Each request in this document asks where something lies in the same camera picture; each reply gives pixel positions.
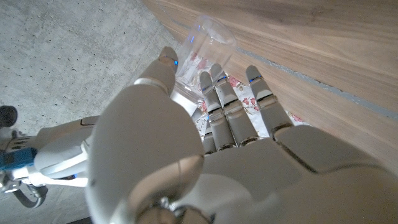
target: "gray concrete surface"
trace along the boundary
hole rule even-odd
[[[140,1],[2,0],[0,102],[18,109],[15,127],[30,135],[100,114],[165,45],[179,47]],[[0,223],[68,223],[89,215],[83,189],[58,186],[30,210],[2,194],[0,214]]]

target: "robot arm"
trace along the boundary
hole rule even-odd
[[[164,48],[100,117],[33,137],[2,128],[2,191],[37,207],[44,184],[86,186],[96,223],[398,223],[396,174],[317,128],[293,126],[255,66],[246,75],[271,138],[257,136],[216,64],[200,75],[202,143],[169,97],[177,66]],[[8,115],[0,127],[15,121]],[[21,181],[36,202],[18,191]]]

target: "clear plastic cup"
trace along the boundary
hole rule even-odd
[[[209,72],[215,63],[224,67],[235,49],[236,39],[231,31],[210,16],[199,16],[178,52],[178,70],[171,98],[192,115],[197,101],[204,98],[199,82],[201,72]]]

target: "wooden surface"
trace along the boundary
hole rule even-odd
[[[179,42],[196,16],[206,12],[234,32],[238,47],[398,111],[398,19],[392,10],[396,3],[223,2],[144,0]],[[225,70],[246,81],[244,71],[251,64],[259,68],[284,108],[398,170],[396,120],[241,52],[232,56]]]

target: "robotic hand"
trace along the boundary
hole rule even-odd
[[[99,117],[86,199],[96,223],[397,223],[398,178],[355,147],[293,126],[255,66],[246,70],[271,138],[259,139],[214,65],[200,75],[203,144],[169,96],[177,55],[164,48]]]

